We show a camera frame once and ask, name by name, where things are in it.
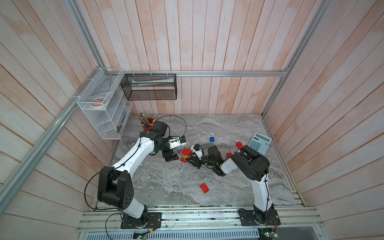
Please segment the red lego brick front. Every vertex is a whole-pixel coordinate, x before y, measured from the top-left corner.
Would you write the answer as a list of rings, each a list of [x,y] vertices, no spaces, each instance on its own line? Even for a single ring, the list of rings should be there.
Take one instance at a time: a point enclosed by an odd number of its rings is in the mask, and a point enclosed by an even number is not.
[[[209,191],[209,187],[205,183],[201,184],[200,188],[204,194],[206,194]]]

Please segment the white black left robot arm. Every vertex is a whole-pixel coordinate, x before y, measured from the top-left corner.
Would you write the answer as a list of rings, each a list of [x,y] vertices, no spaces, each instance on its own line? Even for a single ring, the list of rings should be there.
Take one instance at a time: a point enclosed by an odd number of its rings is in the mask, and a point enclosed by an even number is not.
[[[162,152],[166,162],[179,159],[174,148],[184,146],[186,137],[165,137],[169,126],[161,121],[155,122],[150,130],[140,133],[135,145],[112,167],[100,171],[98,201],[120,209],[131,218],[139,219],[145,212],[145,205],[135,198],[132,177],[144,159],[154,150]]]

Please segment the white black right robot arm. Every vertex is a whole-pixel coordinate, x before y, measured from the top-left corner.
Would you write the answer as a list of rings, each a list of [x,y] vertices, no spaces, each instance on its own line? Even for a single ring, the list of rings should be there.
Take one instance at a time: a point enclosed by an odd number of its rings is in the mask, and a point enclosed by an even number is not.
[[[224,177],[239,169],[252,184],[254,205],[252,210],[239,209],[242,226],[279,226],[281,220],[271,200],[269,189],[270,161],[261,153],[245,145],[237,152],[223,159],[216,146],[208,148],[204,154],[203,147],[196,144],[191,154],[184,159],[195,168],[202,166],[213,170],[218,176]]]

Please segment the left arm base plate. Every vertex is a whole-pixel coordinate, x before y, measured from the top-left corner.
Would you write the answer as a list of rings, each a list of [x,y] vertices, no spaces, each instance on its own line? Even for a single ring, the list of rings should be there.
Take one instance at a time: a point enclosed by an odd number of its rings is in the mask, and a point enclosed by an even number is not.
[[[161,220],[161,212],[143,212],[142,216],[138,219],[124,214],[121,229],[156,230],[161,227]]]

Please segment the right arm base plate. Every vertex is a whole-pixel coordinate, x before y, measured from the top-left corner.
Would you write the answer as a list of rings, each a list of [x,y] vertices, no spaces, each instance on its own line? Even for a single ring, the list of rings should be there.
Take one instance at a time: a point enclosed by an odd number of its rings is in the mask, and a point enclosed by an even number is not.
[[[239,209],[242,226],[280,226],[281,220],[275,206],[272,205],[266,212],[254,207],[253,210]]]

